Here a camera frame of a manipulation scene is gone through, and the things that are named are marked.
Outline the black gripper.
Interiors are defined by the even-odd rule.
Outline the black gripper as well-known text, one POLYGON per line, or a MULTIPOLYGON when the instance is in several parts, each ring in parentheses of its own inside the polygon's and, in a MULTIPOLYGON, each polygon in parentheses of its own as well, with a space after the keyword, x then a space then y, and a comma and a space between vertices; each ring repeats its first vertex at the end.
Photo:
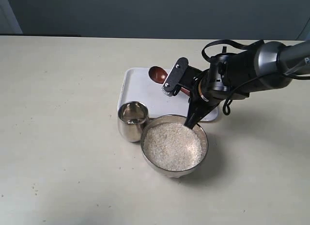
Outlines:
POLYGON ((197 82, 194 83, 184 122, 184 126, 187 128, 193 129, 227 97, 229 87, 223 84, 219 71, 225 71, 225 63, 231 56, 232 54, 212 56, 209 69, 201 73, 197 82))

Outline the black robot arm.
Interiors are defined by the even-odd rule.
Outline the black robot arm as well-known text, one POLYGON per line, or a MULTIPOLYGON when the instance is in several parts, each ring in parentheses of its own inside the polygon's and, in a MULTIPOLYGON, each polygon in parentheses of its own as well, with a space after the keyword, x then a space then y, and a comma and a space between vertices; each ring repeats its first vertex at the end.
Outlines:
POLYGON ((310 78, 309 41, 287 46, 278 41, 242 45, 218 40, 207 44, 201 54, 210 68, 199 75, 191 90, 184 123, 190 129, 220 103, 223 113, 229 115, 234 100, 310 78))

